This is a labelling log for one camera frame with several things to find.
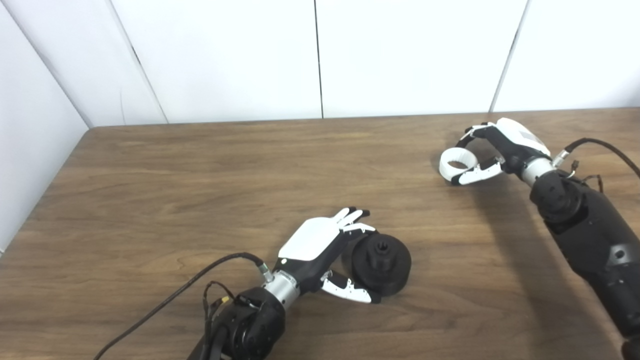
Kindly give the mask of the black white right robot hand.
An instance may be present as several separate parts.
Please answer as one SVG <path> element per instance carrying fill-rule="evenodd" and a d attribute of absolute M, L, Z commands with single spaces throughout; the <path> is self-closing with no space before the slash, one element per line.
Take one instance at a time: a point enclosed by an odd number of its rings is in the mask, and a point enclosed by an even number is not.
<path fill-rule="evenodd" d="M 487 161 L 478 160 L 467 149 L 477 139 L 488 141 L 498 155 Z M 556 170 L 546 145 L 521 123 L 506 117 L 469 127 L 439 159 L 439 174 L 455 186 L 515 174 L 532 187 L 538 178 Z"/>

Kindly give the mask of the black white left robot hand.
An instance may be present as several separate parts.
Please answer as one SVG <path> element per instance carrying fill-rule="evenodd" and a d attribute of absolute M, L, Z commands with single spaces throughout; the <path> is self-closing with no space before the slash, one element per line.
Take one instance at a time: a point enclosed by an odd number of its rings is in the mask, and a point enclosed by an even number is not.
<path fill-rule="evenodd" d="M 304 221 L 279 249 L 273 281 L 265 285 L 266 290 L 285 309 L 298 297 L 319 290 L 358 303 L 380 303 L 380 294 L 330 268 L 350 245 L 378 234 L 374 227 L 360 222 L 369 215 L 368 210 L 351 206 L 331 217 Z"/>

